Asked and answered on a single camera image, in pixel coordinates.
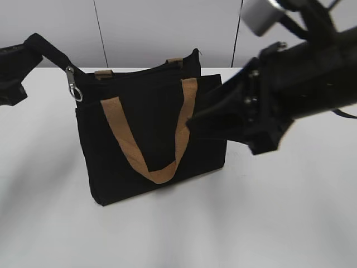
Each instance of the white table surface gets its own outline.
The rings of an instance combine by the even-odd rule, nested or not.
[[[229,142],[222,170],[101,207],[65,73],[23,84],[0,107],[1,268],[357,267],[357,121],[301,119],[260,156]]]

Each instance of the bag strap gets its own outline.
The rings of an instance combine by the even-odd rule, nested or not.
[[[31,35],[23,44],[31,51],[48,58],[59,68],[65,71],[67,74],[70,94],[78,102],[83,100],[83,94],[77,88],[76,81],[87,83],[94,80],[92,77],[77,68],[64,53],[58,50],[38,33]]]
[[[165,183],[173,178],[190,139],[190,131],[186,126],[186,121],[188,118],[192,117],[194,112],[198,84],[196,78],[184,79],[181,83],[184,102],[176,125],[175,160],[161,170],[149,171],[141,150],[130,129],[120,98],[115,97],[100,101],[110,129],[112,130],[115,139],[118,141],[130,166],[136,172],[156,184]]]
[[[31,35],[27,40],[25,40],[23,44],[27,48],[48,58],[63,71],[66,71],[66,68],[70,66],[74,68],[76,73],[80,75],[85,75],[83,71],[81,71],[73,63],[71,63],[69,58],[64,53],[58,50],[54,45],[49,43],[38,33],[34,33],[33,35]]]

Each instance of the tan handle strap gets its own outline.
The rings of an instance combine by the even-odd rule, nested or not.
[[[131,167],[154,183],[165,183],[175,175],[189,142],[190,131],[186,127],[186,121],[194,112],[197,89],[196,78],[182,80],[184,103],[178,116],[175,132],[175,161],[161,170],[151,172],[148,171],[144,157],[135,142],[119,97],[100,101],[109,126]]]

